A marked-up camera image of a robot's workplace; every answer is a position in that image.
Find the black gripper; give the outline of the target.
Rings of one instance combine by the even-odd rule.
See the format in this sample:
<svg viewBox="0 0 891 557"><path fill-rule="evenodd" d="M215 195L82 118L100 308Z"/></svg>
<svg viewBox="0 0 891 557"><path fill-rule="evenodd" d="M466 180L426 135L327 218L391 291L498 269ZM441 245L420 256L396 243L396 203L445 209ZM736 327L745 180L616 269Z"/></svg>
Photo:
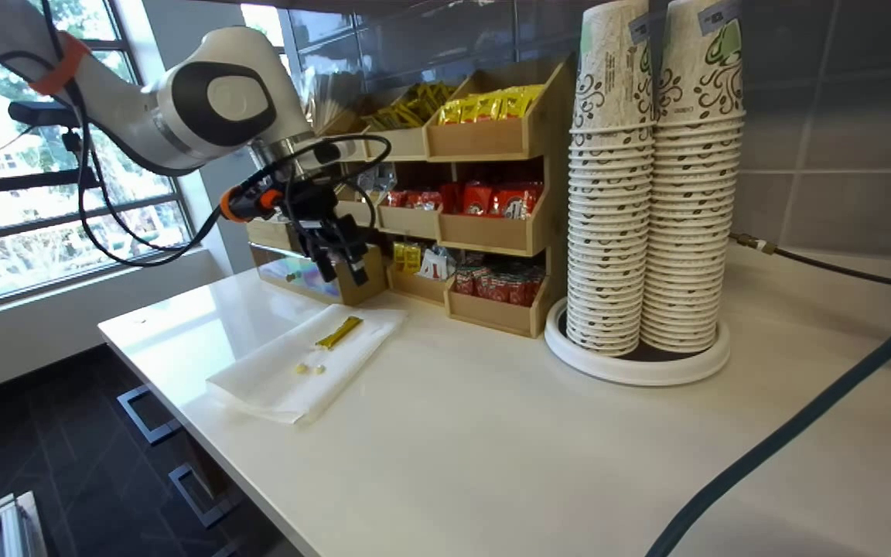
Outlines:
<svg viewBox="0 0 891 557"><path fill-rule="evenodd" d="M337 195L331 183L290 183L281 198L281 210L290 221L299 249L315 263L324 283L333 283L333 263L327 253L343 256L355 286L369 283L364 236L352 218L337 214Z"/></svg>

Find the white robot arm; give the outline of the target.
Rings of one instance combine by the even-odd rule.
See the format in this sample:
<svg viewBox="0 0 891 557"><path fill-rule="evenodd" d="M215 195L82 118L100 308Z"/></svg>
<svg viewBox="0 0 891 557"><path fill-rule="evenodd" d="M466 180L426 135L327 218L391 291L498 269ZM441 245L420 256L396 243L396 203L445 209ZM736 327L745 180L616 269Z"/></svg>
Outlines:
<svg viewBox="0 0 891 557"><path fill-rule="evenodd" d="M239 148L258 170L233 186L190 238L215 221L251 223L281 214L324 283L343 261L355 286L369 283L369 238L333 214L340 140L318 140L296 91L254 28L215 28L153 86L137 86L100 62L90 46L55 28L49 0L0 0L0 65L51 95L80 127L100 127L129 162L183 178Z"/></svg>

